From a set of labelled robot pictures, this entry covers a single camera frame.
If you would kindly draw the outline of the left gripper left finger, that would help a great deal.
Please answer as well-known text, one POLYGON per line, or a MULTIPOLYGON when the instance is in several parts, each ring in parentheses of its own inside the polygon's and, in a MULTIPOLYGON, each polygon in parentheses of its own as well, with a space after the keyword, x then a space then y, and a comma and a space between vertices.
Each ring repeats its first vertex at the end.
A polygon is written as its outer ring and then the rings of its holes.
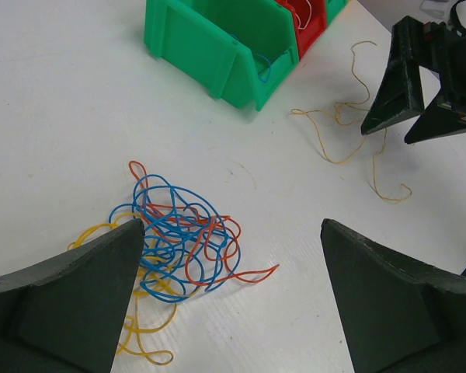
POLYGON ((144 226, 134 219, 0 277, 0 372, 109 372, 144 226))

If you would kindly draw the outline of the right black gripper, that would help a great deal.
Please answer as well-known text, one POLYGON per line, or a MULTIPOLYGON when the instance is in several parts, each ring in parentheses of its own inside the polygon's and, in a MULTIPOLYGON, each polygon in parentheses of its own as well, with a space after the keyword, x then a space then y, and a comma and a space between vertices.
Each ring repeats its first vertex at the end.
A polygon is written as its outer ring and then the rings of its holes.
POLYGON ((408 145, 466 133, 466 1, 454 2, 445 22, 423 28, 419 20, 405 16, 392 27, 388 64, 361 134, 418 115, 405 136, 408 145), (440 91, 424 112, 419 67, 427 63, 426 41, 440 91))

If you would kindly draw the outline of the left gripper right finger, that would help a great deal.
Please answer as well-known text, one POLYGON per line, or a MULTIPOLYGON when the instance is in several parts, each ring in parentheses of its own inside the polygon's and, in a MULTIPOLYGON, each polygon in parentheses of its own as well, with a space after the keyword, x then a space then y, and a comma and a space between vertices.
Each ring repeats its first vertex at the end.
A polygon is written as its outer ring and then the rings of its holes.
POLYGON ((445 270, 325 219, 322 248, 356 372, 466 372, 466 269, 445 270))

